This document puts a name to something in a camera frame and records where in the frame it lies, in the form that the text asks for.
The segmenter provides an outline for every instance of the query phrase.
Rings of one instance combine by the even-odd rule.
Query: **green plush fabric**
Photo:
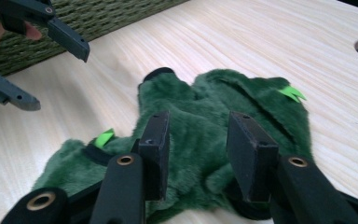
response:
[[[169,110],[171,149],[167,199],[147,202],[147,223],[159,223],[186,209],[232,210],[223,194],[234,174],[226,153],[230,111],[253,117],[275,139],[280,153],[311,159],[308,113],[281,94],[290,86],[281,77],[248,78],[232,70],[213,70],[189,86],[174,72],[149,77],[139,87],[140,118],[132,136],[114,137],[103,150],[128,152],[148,119]],[[60,187],[73,195],[103,179],[105,167],[85,157],[79,140],[68,140],[48,161],[34,189]]]

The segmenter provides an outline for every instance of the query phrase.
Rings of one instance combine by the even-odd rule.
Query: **green cloth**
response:
[[[147,223],[159,223],[186,209],[232,210],[223,189],[234,174],[226,153],[230,111],[253,117],[280,146],[280,153],[311,159],[308,113],[280,93],[290,86],[281,77],[248,78],[232,70],[213,70],[189,86],[174,72],[156,72],[139,86],[139,114],[129,137],[113,136],[103,146],[112,155],[128,152],[148,119],[170,111],[171,149],[167,199],[147,202]],[[79,140],[68,140],[48,161],[34,189],[60,187],[69,195],[100,181],[105,167],[86,158]]]

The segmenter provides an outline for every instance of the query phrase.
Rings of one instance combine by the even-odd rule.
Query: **green woven fabric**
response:
[[[139,87],[140,117],[132,136],[115,136],[102,150],[111,155],[129,152],[149,118],[168,110],[167,199],[146,204],[147,223],[159,223],[186,209],[230,210],[224,194],[234,178],[226,153],[230,111],[253,117],[279,144],[282,155],[311,159],[308,113],[301,103],[279,92],[288,86],[281,77],[248,78],[232,70],[213,70],[189,86],[174,72],[154,72]],[[66,141],[34,189],[60,187],[73,195],[103,179],[106,167],[82,153],[84,147],[79,140]]]
[[[185,1],[53,0],[52,5],[60,20],[91,41]],[[47,37],[47,29],[40,30],[44,37],[39,41],[10,32],[4,34],[0,44],[0,75],[10,75],[65,51]]]

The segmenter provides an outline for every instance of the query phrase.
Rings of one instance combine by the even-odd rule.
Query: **fuzzy green material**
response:
[[[226,153],[230,111],[253,117],[275,139],[280,153],[311,159],[308,113],[279,92],[290,86],[281,77],[248,78],[232,70],[199,75],[192,86],[174,73],[159,74],[139,88],[140,118],[130,137],[113,137],[103,146],[112,155],[128,152],[148,119],[169,110],[171,149],[167,199],[147,202],[147,223],[159,223],[186,209],[232,210],[223,194],[234,174]],[[86,158],[78,140],[66,141],[48,161],[34,189],[60,187],[73,195],[100,181],[105,167]]]

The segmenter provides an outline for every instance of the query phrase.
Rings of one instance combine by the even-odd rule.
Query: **wooden table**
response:
[[[215,68],[288,79],[307,97],[317,164],[358,198],[356,41],[358,8],[337,1],[198,0],[92,41],[87,63],[64,53],[10,76],[42,110],[0,105],[0,220],[66,139],[88,142],[109,128],[131,135],[137,85],[161,66],[188,83]],[[169,223],[242,222],[216,210]]]

